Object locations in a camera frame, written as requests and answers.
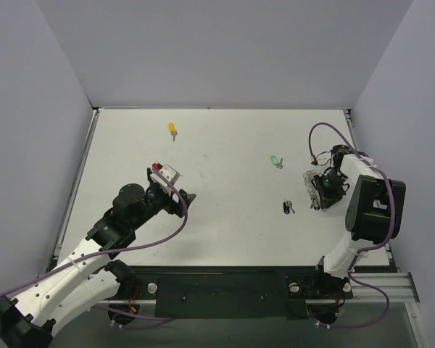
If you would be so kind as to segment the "dark blue tagged key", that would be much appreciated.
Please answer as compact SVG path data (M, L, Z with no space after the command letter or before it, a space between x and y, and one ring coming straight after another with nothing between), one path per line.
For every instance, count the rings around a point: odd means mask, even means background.
M288 199L284 199L283 201L283 212L288 215L288 214L295 214L295 210L293 208L293 204L290 200Z

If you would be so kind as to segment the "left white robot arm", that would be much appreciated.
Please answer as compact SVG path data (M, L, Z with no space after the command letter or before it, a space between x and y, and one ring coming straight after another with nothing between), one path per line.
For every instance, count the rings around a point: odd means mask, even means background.
M72 320L104 299L129 297L135 273L117 256L136 231L164 210L186 218L195 194L152 183L123 186L104 214L63 261L20 294L0 297L0 339L8 347L48 347Z

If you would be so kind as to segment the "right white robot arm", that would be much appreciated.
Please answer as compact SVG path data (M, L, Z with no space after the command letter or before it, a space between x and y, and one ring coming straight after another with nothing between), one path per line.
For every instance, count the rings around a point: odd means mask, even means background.
M378 171L364 152L348 146L330 151L329 166L322 172L305 173L311 190L312 208L326 211L352 192L346 215L346 232L335 248L320 261L323 271L309 279L313 294L324 297L335 289L334 278L344 279L357 261L388 244L399 233L405 204L406 184Z

